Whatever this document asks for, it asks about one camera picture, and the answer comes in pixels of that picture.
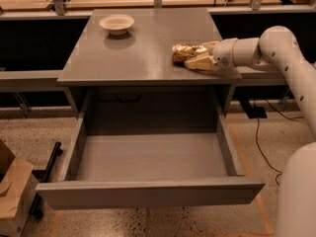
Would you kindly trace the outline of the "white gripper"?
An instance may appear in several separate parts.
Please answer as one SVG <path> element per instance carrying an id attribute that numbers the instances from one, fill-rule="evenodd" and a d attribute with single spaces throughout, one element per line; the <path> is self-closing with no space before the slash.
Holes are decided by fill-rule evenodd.
<path id="1" fill-rule="evenodd" d="M 220 69 L 235 68 L 233 49 L 236 41 L 237 39 L 224 39 L 200 43 L 196 50 L 198 56 L 187 60 L 185 67 L 190 70 L 202 71 L 210 71 L 215 65 Z"/>

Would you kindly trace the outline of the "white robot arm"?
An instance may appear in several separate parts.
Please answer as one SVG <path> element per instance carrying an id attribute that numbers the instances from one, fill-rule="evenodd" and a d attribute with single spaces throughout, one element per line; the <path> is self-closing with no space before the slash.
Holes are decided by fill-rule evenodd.
<path id="1" fill-rule="evenodd" d="M 256 68 L 269 63 L 283 75 L 316 137 L 316 69 L 303 56 L 295 35 L 283 26 L 252 39 L 212 41 L 206 51 L 185 61 L 191 70 Z M 275 237 L 316 237 L 316 142 L 287 160 L 277 198 Z"/>

